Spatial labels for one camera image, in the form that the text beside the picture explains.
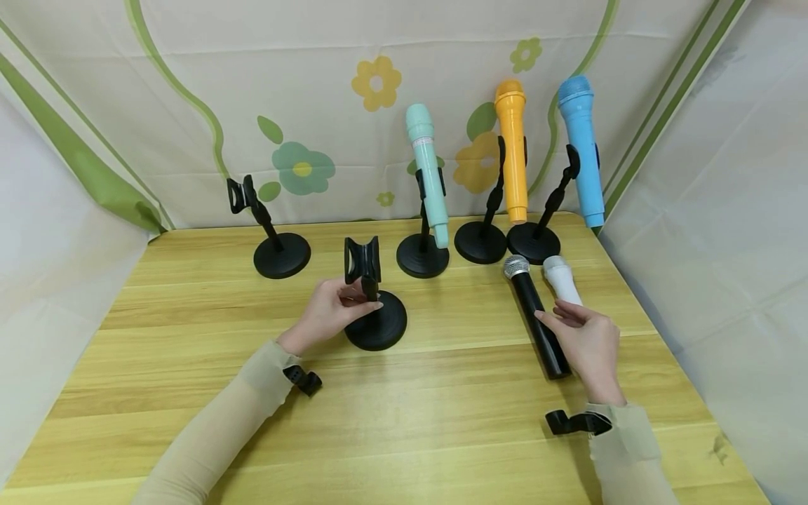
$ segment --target blue microphone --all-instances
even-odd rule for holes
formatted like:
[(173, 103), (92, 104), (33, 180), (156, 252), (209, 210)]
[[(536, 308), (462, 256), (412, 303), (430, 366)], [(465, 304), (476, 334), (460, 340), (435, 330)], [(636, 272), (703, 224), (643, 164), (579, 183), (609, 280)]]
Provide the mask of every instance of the blue microphone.
[(444, 201), (444, 185), (438, 173), (438, 158), (435, 155), (435, 127), (427, 106), (414, 103), (406, 110), (406, 131), (415, 151), (415, 163), (421, 171), (423, 181), (423, 205), (427, 210), (427, 221), (435, 232), (438, 249), (449, 247), (449, 217)]
[(578, 151), (581, 171), (575, 180), (581, 213), (587, 227), (604, 224), (604, 195), (600, 188), (595, 131), (592, 128), (592, 89), (583, 75), (576, 75), (558, 88), (558, 110), (566, 123), (566, 135)]

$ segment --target green stripe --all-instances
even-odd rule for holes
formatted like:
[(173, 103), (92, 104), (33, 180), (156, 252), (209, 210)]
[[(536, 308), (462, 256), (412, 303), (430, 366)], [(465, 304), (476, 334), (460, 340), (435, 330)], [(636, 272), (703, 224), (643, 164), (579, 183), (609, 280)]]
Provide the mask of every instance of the green stripe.
[(104, 137), (104, 135), (102, 135), (101, 132), (95, 127), (95, 125), (93, 125), (90, 122), (90, 119), (84, 115), (84, 112), (82, 112), (81, 109), (78, 108), (78, 105), (76, 105), (76, 103), (72, 99), (70, 99), (67, 93), (65, 93), (65, 91), (61, 89), (61, 86), (59, 86), (56, 80), (53, 79), (51, 74), (49, 74), (48, 71), (45, 70), (45, 68), (36, 60), (36, 58), (34, 58), (34, 55), (30, 51), (28, 51), (28, 49), (23, 45), (22, 41), (17, 38), (14, 32), (11, 31), (11, 29), (8, 27), (8, 25), (6, 25), (2, 21), (2, 19), (0, 19), (0, 29), (2, 29), (6, 33), (6, 36), (8, 36), (8, 38), (11, 39), (11, 42), (13, 42), (14, 45), (17, 46), (17, 49), (19, 49), (19, 51), (31, 62), (31, 64), (34, 65), (34, 67), (37, 70), (39, 70), (40, 74), (42, 74), (42, 77), (44, 77), (45, 80), (48, 81), (48, 83), (59, 94), (59, 96), (61, 96), (61, 98), (65, 100), (65, 102), (70, 106), (70, 108), (73, 109), (73, 112), (76, 113), (76, 116), (78, 116), (79, 118), (81, 118), (82, 121), (84, 121), (84, 124), (90, 129), (90, 131), (92, 131), (97, 136), (97, 138), (101, 141), (104, 147), (109, 149), (109, 152), (112, 153), (112, 156), (114, 156), (115, 159), (118, 160), (118, 163), (120, 163), (120, 165), (129, 173), (132, 179), (137, 181), (137, 183), (140, 184), (141, 187), (143, 187), (146, 193), (148, 193), (149, 196), (151, 196), (152, 200), (158, 203), (158, 206), (162, 210), (162, 215), (166, 219), (166, 223), (168, 224), (169, 228), (173, 229), (174, 223), (171, 222), (171, 218), (168, 216), (166, 210), (162, 207), (160, 199), (157, 198), (154, 193), (152, 193), (152, 191), (149, 189), (148, 186), (143, 184), (143, 181), (141, 180), (140, 177), (137, 176), (135, 171), (132, 170), (132, 167), (130, 167), (129, 164), (126, 161), (124, 161), (124, 159), (120, 156), (120, 154), (118, 154), (118, 151), (116, 151), (115, 148), (112, 147), (112, 144), (110, 144), (109, 141), (107, 141), (107, 138)]
[(699, 55), (696, 63), (693, 64), (693, 67), (688, 72), (687, 77), (682, 81), (679, 86), (679, 89), (676, 91), (676, 94), (673, 96), (671, 102), (665, 107), (665, 111), (663, 112), (662, 116), (657, 120), (657, 123), (654, 125), (654, 128), (651, 130), (648, 138), (646, 141), (642, 143), (642, 147), (640, 148), (637, 156), (634, 157), (634, 160), (631, 162), (628, 170), (626, 170), (623, 177), (620, 179), (620, 182), (615, 187), (614, 192), (609, 196), (608, 201), (606, 202), (606, 217), (612, 212), (614, 209), (615, 204), (620, 199), (625, 191), (626, 186), (629, 185), (629, 182), (637, 174), (637, 170), (639, 170), (640, 165), (642, 162), (645, 161), (646, 156), (648, 155), (651, 147), (654, 146), (654, 143), (657, 141), (659, 134), (665, 128), (665, 125), (670, 120), (671, 116), (673, 115), (674, 110), (679, 106), (679, 103), (684, 99), (685, 94), (690, 89), (690, 86), (693, 84), (693, 81), (696, 79), (696, 76), (701, 72), (701, 69), (707, 63), (710, 55), (713, 54), (716, 46), (718, 46), (718, 42), (726, 34), (727, 30), (732, 25), (735, 17), (741, 11), (741, 8), (746, 3), (747, 0), (734, 0), (730, 9), (724, 15), (724, 18), (718, 24), (713, 35), (710, 37), (707, 45), (704, 49), (701, 50), (701, 54)]
[(176, 76), (168, 68), (166, 62), (162, 59), (157, 46), (152, 40), (149, 33), (149, 27), (146, 26), (145, 17), (143, 17), (143, 9), (141, 8), (140, 0), (124, 0), (126, 3), (127, 12), (129, 13), (129, 20), (132, 23), (137, 39), (141, 42), (141, 46), (146, 51), (149, 59), (157, 67), (158, 71), (168, 81), (171, 87), (185, 98), (192, 106), (199, 111), (202, 116), (208, 120), (208, 124), (213, 131), (213, 159), (216, 160), (216, 166), (221, 176), (225, 179), (230, 177), (225, 165), (225, 158), (222, 155), (222, 148), (225, 145), (225, 132), (221, 127), (221, 123), (213, 114), (213, 111), (202, 100), (191, 93), (183, 84), (176, 78)]
[(625, 153), (623, 154), (623, 158), (620, 160), (620, 163), (617, 164), (617, 168), (612, 172), (612, 176), (609, 177), (609, 180), (606, 183), (606, 186), (604, 187), (604, 195), (608, 192), (608, 189), (612, 185), (612, 182), (614, 181), (617, 174), (620, 173), (620, 169), (623, 168), (623, 163), (625, 163), (625, 160), (629, 157), (629, 154), (631, 153), (631, 150), (634, 148), (634, 145), (637, 143), (637, 140), (639, 140), (640, 135), (642, 135), (643, 129), (646, 127), (646, 124), (648, 124), (648, 121), (651, 120), (651, 117), (656, 112), (656, 109), (659, 106), (659, 103), (662, 102), (662, 98), (665, 96), (665, 94), (667, 93), (667, 89), (671, 86), (674, 79), (676, 78), (676, 75), (679, 73), (679, 70), (682, 67), (682, 65), (684, 64), (684, 61), (688, 59), (688, 56), (690, 54), (690, 50), (693, 49), (693, 46), (696, 44), (696, 40), (701, 35), (702, 30), (704, 30), (705, 26), (707, 25), (707, 20), (713, 14), (713, 11), (715, 11), (715, 8), (716, 8), (717, 5), (718, 5), (718, 0), (713, 0), (713, 3), (709, 6), (709, 8), (707, 9), (707, 12), (705, 12), (704, 17), (701, 18), (701, 22), (698, 24), (698, 27), (696, 27), (696, 30), (693, 32), (693, 35), (690, 37), (690, 41), (685, 46), (684, 51), (682, 52), (682, 55), (679, 57), (679, 60), (676, 62), (676, 65), (673, 67), (673, 70), (671, 71), (671, 75), (669, 75), (667, 77), (667, 81), (665, 81), (665, 86), (662, 87), (662, 90), (659, 92), (659, 95), (657, 95), (657, 98), (654, 101), (654, 105), (651, 106), (651, 109), (648, 111), (648, 115), (642, 121), (642, 124), (640, 124), (640, 128), (637, 130), (637, 133), (634, 134), (634, 138), (631, 140), (631, 144), (629, 144), (629, 148), (625, 150)]
[[(600, 20), (597, 35), (595, 35), (595, 39), (589, 46), (589, 50), (583, 57), (583, 60), (581, 60), (580, 65), (578, 65), (578, 68), (575, 69), (570, 77), (573, 75), (583, 74), (587, 71), (589, 65), (600, 51), (600, 47), (603, 45), (603, 42), (606, 41), (609, 31), (612, 29), (614, 15), (617, 13), (617, 7), (619, 5), (619, 0), (608, 0), (606, 3), (606, 10), (604, 11), (604, 17)], [(533, 180), (533, 184), (530, 185), (530, 189), (528, 189), (528, 195), (531, 195), (536, 189), (538, 189), (541, 183), (544, 182), (545, 176), (547, 175), (547, 170), (550, 168), (550, 162), (553, 160), (553, 153), (555, 152), (556, 144), (558, 143), (558, 122), (556, 121), (557, 105), (558, 92), (553, 96), (553, 99), (550, 100), (550, 106), (547, 109), (547, 125), (550, 128), (550, 145), (547, 148), (545, 160), (541, 163), (539, 175), (536, 176), (536, 178)]]
[(130, 223), (160, 234), (158, 210), (132, 184), (127, 183), (53, 110), (42, 95), (0, 53), (0, 74), (11, 85), (90, 196)]

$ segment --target sleeve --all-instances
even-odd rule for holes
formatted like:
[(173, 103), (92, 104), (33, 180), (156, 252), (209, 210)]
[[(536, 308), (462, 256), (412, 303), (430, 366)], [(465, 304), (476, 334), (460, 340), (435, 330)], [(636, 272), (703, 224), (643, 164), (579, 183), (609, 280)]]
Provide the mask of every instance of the sleeve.
[(636, 405), (590, 403), (587, 410), (612, 421), (612, 429), (589, 440), (604, 505), (676, 505), (662, 471), (662, 453), (645, 410)]
[(147, 477), (133, 505), (198, 505), (244, 444), (283, 405), (292, 383), (284, 368), (299, 359), (274, 340), (180, 432)]

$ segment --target hand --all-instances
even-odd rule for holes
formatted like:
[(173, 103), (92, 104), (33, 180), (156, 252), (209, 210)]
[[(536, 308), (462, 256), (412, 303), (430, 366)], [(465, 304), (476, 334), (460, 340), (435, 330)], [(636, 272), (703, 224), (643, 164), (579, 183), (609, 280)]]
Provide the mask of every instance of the hand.
[(380, 301), (367, 300), (359, 280), (351, 285), (343, 279), (321, 281), (301, 318), (277, 342), (289, 354), (300, 356), (315, 343), (330, 339), (345, 326), (381, 307)]
[(558, 338), (567, 361), (578, 373), (592, 403), (623, 406), (617, 382), (617, 348), (620, 328), (612, 320), (564, 300), (556, 300), (552, 314), (536, 311), (536, 317)]

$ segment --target wrist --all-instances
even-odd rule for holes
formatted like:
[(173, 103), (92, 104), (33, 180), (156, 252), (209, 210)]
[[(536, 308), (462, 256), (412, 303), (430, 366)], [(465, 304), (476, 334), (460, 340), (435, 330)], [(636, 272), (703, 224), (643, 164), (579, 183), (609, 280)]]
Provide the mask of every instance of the wrist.
[(625, 406), (628, 403), (616, 376), (606, 375), (582, 380), (590, 403), (612, 406)]
[(307, 332), (297, 324), (280, 334), (275, 341), (284, 351), (298, 357), (311, 347)]

